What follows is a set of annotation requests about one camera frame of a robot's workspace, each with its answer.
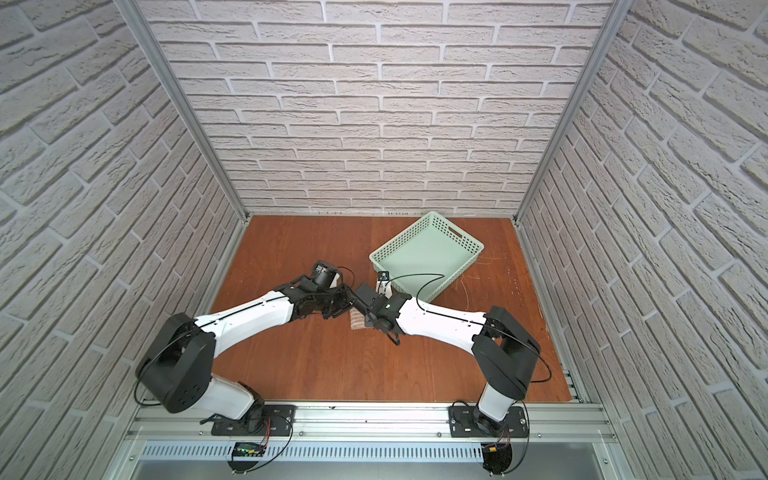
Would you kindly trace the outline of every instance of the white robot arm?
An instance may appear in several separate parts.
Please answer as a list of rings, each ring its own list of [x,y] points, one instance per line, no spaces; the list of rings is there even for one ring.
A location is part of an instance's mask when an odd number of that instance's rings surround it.
[[[247,417],[254,408],[253,390],[211,373],[213,359],[224,350],[266,329],[322,313],[338,316],[358,309],[396,345],[399,335],[428,336],[471,353],[487,383],[475,410],[476,426],[495,435],[499,423],[528,389],[540,347],[504,309],[462,312],[421,303],[403,293],[390,298],[363,284],[355,292],[339,271],[319,261],[310,276],[243,305],[190,319],[183,313],[166,321],[142,361],[137,381],[171,413],[192,405],[228,419]],[[502,336],[502,344],[496,338]]]

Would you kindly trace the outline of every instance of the plastic basket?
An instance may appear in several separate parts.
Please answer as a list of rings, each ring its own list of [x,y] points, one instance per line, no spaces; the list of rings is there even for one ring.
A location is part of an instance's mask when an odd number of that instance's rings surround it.
[[[485,246],[437,212],[429,212],[370,254],[377,272],[390,278],[410,273],[441,273],[440,280],[422,290],[419,300],[431,302],[464,273]],[[392,281],[401,292],[416,296],[425,283],[437,276],[418,275]]]

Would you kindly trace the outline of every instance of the white brick wallpaper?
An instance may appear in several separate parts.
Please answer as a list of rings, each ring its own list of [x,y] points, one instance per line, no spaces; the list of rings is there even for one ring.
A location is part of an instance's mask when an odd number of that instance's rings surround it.
[[[0,3],[0,476],[101,478],[235,217],[111,2]]]
[[[144,0],[255,214],[511,216],[610,0]]]
[[[638,478],[768,472],[767,15],[636,0],[522,222]]]

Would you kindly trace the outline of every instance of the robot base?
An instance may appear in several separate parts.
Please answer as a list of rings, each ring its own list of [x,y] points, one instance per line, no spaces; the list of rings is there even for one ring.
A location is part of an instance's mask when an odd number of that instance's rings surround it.
[[[240,419],[230,420],[226,417],[218,416],[213,418],[214,426],[210,430],[213,436],[226,437],[261,437],[266,433],[266,419],[272,421],[272,437],[290,436],[290,423],[293,421],[293,414],[296,411],[295,405],[271,405],[267,403],[263,406],[262,419]]]
[[[448,407],[448,418],[451,422],[451,437],[465,439],[468,437],[499,437],[501,432],[509,430],[512,439],[524,439],[528,437],[528,423],[525,421],[523,408],[511,406],[507,416],[499,423],[498,433],[489,435],[477,427],[474,420],[474,406]]]

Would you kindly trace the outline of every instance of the black cable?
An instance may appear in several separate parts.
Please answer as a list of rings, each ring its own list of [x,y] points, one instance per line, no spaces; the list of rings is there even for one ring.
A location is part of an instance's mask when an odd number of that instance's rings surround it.
[[[352,289],[355,286],[355,281],[357,279],[357,275],[355,275],[355,272],[353,272],[352,269],[347,268],[346,266],[338,266],[337,268],[343,268],[344,270],[346,270],[346,271],[348,271],[348,272],[350,272],[352,274],[352,286],[350,287],[350,289]],[[344,282],[344,276],[341,274],[341,272],[339,272],[339,275],[341,276],[341,281],[343,283]]]
[[[289,421],[288,421],[288,419],[286,419],[286,418],[285,418],[284,416],[282,416],[282,415],[277,415],[277,414],[275,414],[275,415],[270,415],[270,416],[276,416],[276,417],[279,417],[279,418],[281,418],[281,419],[283,419],[283,420],[285,420],[285,421],[286,421],[286,423],[287,423],[287,424],[288,424],[288,426],[290,427],[290,434],[289,434],[289,436],[288,436],[288,442],[286,442],[286,444],[285,444],[285,445],[284,445],[284,446],[281,448],[281,450],[280,450],[280,451],[277,453],[277,455],[275,455],[274,457],[270,458],[269,460],[267,460],[267,461],[266,461],[266,462],[264,462],[263,464],[261,464],[261,465],[255,465],[255,466],[253,466],[253,467],[251,467],[251,468],[249,468],[249,469],[247,469],[247,470],[242,470],[242,471],[241,471],[241,470],[233,470],[233,472],[235,472],[235,473],[243,473],[243,474],[246,474],[246,473],[251,473],[251,472],[254,472],[254,471],[258,470],[259,468],[263,468],[263,467],[266,467],[267,465],[269,465],[270,463],[272,463],[272,461],[273,461],[275,458],[277,458],[277,457],[281,456],[281,455],[283,454],[283,452],[285,452],[285,451],[286,451],[286,449],[288,448],[288,445],[290,444],[290,441],[291,441],[291,439],[293,439],[293,423],[289,422]]]
[[[466,406],[467,406],[467,408],[469,408],[469,404],[468,404],[467,402],[465,402],[464,400],[454,400],[454,401],[453,401],[453,403],[451,404],[451,407],[455,407],[457,403],[463,403],[464,405],[466,405]],[[451,412],[451,417],[453,417],[454,421],[456,421],[456,422],[458,422],[458,421],[459,421],[459,420],[456,418],[456,414],[455,414],[455,412]]]
[[[520,402],[520,403],[523,404],[523,410],[525,410],[525,424],[528,426],[528,436],[525,437],[525,446],[523,447],[523,454],[520,455],[520,459],[518,460],[518,463],[514,467],[504,472],[503,475],[507,475],[510,472],[514,472],[517,469],[517,467],[520,466],[520,464],[525,459],[525,454],[528,453],[528,443],[531,441],[531,422],[530,422],[530,417],[528,417],[528,407],[525,406],[525,402]]]
[[[398,275],[395,278],[390,278],[389,281],[384,284],[384,288],[386,288],[393,280],[397,280],[398,278],[404,278],[406,276],[419,276],[419,275],[439,275],[439,277],[436,278],[435,280],[439,280],[445,276],[442,273],[409,273],[407,275]]]
[[[210,322],[206,323],[205,325],[202,325],[200,328],[203,328],[203,327],[205,327],[205,326],[209,326],[211,323],[215,323],[216,321],[218,321],[218,320],[212,320],[212,321],[210,321]],[[185,325],[188,325],[188,324],[190,324],[190,323],[194,323],[194,322],[195,322],[195,320],[191,320],[191,321],[189,321],[189,322],[185,322],[185,323],[182,323],[182,324],[181,324],[181,326],[185,326]],[[165,352],[166,350],[168,350],[168,349],[170,348],[170,346],[171,346],[171,345],[174,345],[174,344],[175,344],[176,342],[178,342],[179,340],[181,340],[181,339],[183,339],[184,337],[187,337],[187,336],[189,336],[189,335],[191,335],[191,334],[192,334],[192,332],[184,332],[184,333],[181,333],[181,334],[179,334],[178,336],[176,336],[175,338],[173,338],[173,339],[172,339],[170,342],[168,342],[168,344],[167,344],[166,346],[164,346],[164,347],[163,347],[163,349],[161,349],[161,350],[160,350],[160,352],[157,352],[157,355],[155,355],[154,357],[152,357],[152,360],[150,360],[149,362],[145,363],[145,364],[144,364],[144,366],[143,366],[143,367],[141,367],[141,370],[139,370],[139,374],[138,374],[138,376],[137,376],[137,378],[136,378],[136,383],[134,384],[134,401],[135,401],[136,403],[138,403],[139,405],[141,405],[141,406],[144,406],[144,407],[155,407],[155,406],[160,406],[160,405],[162,405],[162,403],[160,403],[160,402],[157,402],[157,403],[144,403],[144,402],[142,402],[141,400],[139,400],[139,398],[138,398],[138,388],[139,388],[139,383],[141,383],[141,379],[143,379],[143,378],[144,378],[144,374],[147,372],[147,370],[149,369],[149,367],[150,367],[150,366],[151,366],[153,363],[155,363],[155,361],[157,361],[157,359],[160,357],[160,355],[162,355],[162,354],[163,354],[163,352]]]
[[[214,320],[214,321],[223,320],[223,319],[227,318],[228,316],[232,316],[232,315],[234,315],[235,313],[244,312],[245,310],[248,310],[249,308],[253,308],[253,307],[255,307],[255,306],[263,305],[264,303],[267,303],[267,302],[271,302],[272,300],[280,300],[281,298],[288,298],[288,297],[287,297],[287,296],[285,296],[285,295],[283,295],[283,296],[275,296],[275,297],[273,297],[273,298],[270,298],[270,299],[264,300],[263,302],[254,303],[253,305],[249,305],[249,306],[244,306],[244,307],[243,307],[243,308],[241,308],[240,310],[236,310],[236,311],[234,311],[234,312],[228,313],[227,315],[224,315],[224,316],[220,316],[219,318],[217,318],[217,319],[216,319],[216,320]]]
[[[484,327],[486,327],[486,328],[489,328],[489,329],[491,329],[491,330],[495,330],[496,332],[499,332],[499,333],[501,333],[502,335],[504,335],[504,336],[507,336],[508,338],[511,338],[511,339],[513,339],[515,342],[517,342],[517,343],[519,343],[520,345],[523,345],[525,348],[527,348],[527,349],[531,350],[531,352],[533,352],[533,354],[534,354],[534,355],[536,355],[536,356],[538,357],[538,359],[539,359],[539,360],[541,360],[541,363],[544,363],[544,366],[545,366],[545,367],[547,367],[547,370],[549,371],[549,376],[548,376],[546,379],[543,379],[543,380],[531,380],[529,383],[544,383],[544,382],[549,382],[549,381],[552,379],[552,369],[551,369],[551,368],[549,368],[549,364],[548,364],[548,363],[547,363],[547,362],[546,362],[544,359],[542,359],[542,357],[541,357],[541,354],[539,354],[539,352],[537,352],[537,351],[536,351],[536,349],[534,349],[532,346],[528,345],[526,342],[523,342],[523,341],[522,341],[522,340],[520,340],[520,339],[516,339],[515,337],[513,337],[513,336],[512,336],[512,335],[510,335],[509,333],[506,333],[505,331],[503,331],[503,330],[500,330],[500,329],[497,329],[497,328],[495,328],[495,327],[493,327],[493,326],[490,326],[490,325],[486,325],[485,323],[480,323],[480,322],[473,322],[473,321],[471,321],[471,320],[463,319],[463,318],[460,318],[460,317],[457,317],[457,316],[453,316],[453,315],[448,315],[448,314],[445,314],[445,313],[430,312],[430,311],[428,311],[426,308],[424,308],[424,307],[421,305],[421,303],[419,303],[419,295],[421,294],[422,290],[424,290],[424,287],[425,287],[425,286],[429,285],[430,283],[434,282],[435,280],[440,280],[441,278],[443,278],[443,277],[445,276],[445,275],[443,275],[442,273],[431,273],[431,275],[440,275],[440,276],[439,276],[439,277],[437,277],[437,278],[435,278],[435,279],[432,279],[432,280],[430,280],[430,281],[429,281],[429,282],[427,282],[427,283],[425,283],[425,284],[424,284],[424,285],[422,285],[422,287],[419,289],[419,291],[418,291],[418,292],[417,292],[417,294],[416,294],[416,305],[417,305],[417,307],[418,307],[418,308],[422,309],[422,311],[424,311],[424,312],[427,312],[427,313],[432,313],[433,315],[440,315],[440,316],[444,316],[444,317],[446,317],[446,318],[452,318],[452,319],[456,319],[456,320],[461,320],[462,322],[467,322],[467,323],[474,323],[475,325],[484,326]]]

